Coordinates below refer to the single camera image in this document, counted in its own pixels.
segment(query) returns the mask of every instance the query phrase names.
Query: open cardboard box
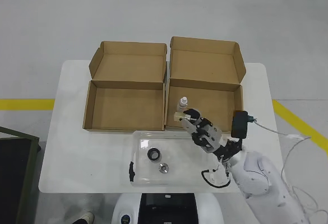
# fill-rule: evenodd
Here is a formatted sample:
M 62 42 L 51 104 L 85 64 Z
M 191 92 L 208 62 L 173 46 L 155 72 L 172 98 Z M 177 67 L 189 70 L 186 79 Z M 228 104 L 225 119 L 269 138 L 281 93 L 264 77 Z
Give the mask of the open cardboard box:
M 89 64 L 83 128 L 164 130 L 166 44 L 101 42 Z
M 235 110 L 243 110 L 241 80 L 246 74 L 239 45 L 233 41 L 172 37 L 170 79 L 165 109 L 167 128 L 176 106 L 187 97 L 188 108 L 200 111 L 222 131 L 231 131 Z

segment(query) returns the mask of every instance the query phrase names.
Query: black rubber ring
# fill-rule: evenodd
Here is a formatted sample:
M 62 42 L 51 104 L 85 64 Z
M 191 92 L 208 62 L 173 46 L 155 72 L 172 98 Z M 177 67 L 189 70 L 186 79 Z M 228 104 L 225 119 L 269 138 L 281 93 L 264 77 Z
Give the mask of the black rubber ring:
M 153 158 L 153 157 L 151 156 L 151 154 L 153 154 L 153 152 L 156 152 L 156 153 L 158 154 L 157 158 Z M 157 161 L 157 160 L 160 159 L 161 154 L 160 154 L 160 151 L 159 151 L 157 148 L 151 148 L 151 149 L 148 150 L 148 152 L 147 152 L 147 156 L 148 156 L 149 160 L 155 162 L 155 161 Z

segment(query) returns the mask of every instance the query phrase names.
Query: white table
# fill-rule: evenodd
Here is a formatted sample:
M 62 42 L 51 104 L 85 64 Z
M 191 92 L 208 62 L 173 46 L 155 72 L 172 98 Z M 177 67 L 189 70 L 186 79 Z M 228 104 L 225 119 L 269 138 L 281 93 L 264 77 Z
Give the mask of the white table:
M 87 86 L 91 79 L 89 60 L 64 62 L 50 123 L 40 174 L 39 189 L 44 193 L 179 193 L 239 192 L 233 183 L 227 188 L 133 187 L 128 178 L 131 159 L 130 133 L 88 132 L 82 129 Z M 258 121 L 276 129 L 266 68 L 246 63 L 242 81 L 244 109 Z M 249 150 L 267 156 L 278 169 L 282 156 L 278 135 L 249 124 Z

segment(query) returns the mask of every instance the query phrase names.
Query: concrete floor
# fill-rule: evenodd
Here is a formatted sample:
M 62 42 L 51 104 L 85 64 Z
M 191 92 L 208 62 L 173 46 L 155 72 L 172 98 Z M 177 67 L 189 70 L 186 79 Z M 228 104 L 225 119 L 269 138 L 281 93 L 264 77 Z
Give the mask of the concrete floor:
M 62 63 L 90 59 L 102 40 L 169 44 L 174 35 L 239 42 L 245 62 L 266 66 L 272 98 L 328 138 L 328 0 L 0 0 L 0 98 L 55 98 Z M 0 111 L 0 125 L 43 144 L 50 118 L 51 111 Z M 297 132 L 278 116 L 276 122 L 281 132 Z M 293 141 L 280 143 L 285 156 Z M 328 210 L 322 149 L 302 143 L 286 173 Z M 240 213 L 246 205 L 239 195 L 216 196 L 225 223 L 257 223 Z M 95 212 L 95 223 L 110 223 L 117 197 L 43 194 L 34 185 L 38 206 L 28 223 L 70 223 L 85 210 Z M 323 216 L 312 219 L 323 223 Z

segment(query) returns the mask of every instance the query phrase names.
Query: transparent plastic tray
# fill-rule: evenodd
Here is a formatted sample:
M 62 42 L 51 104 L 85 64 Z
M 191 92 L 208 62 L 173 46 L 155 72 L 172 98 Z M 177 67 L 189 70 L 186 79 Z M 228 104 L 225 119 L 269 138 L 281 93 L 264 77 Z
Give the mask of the transparent plastic tray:
M 135 131 L 133 141 L 133 186 L 207 186 L 201 171 L 218 165 L 217 158 L 195 145 L 187 132 Z M 153 147 L 161 153 L 159 162 L 152 162 L 147 156 Z M 159 171 L 162 163 L 169 166 L 166 174 Z

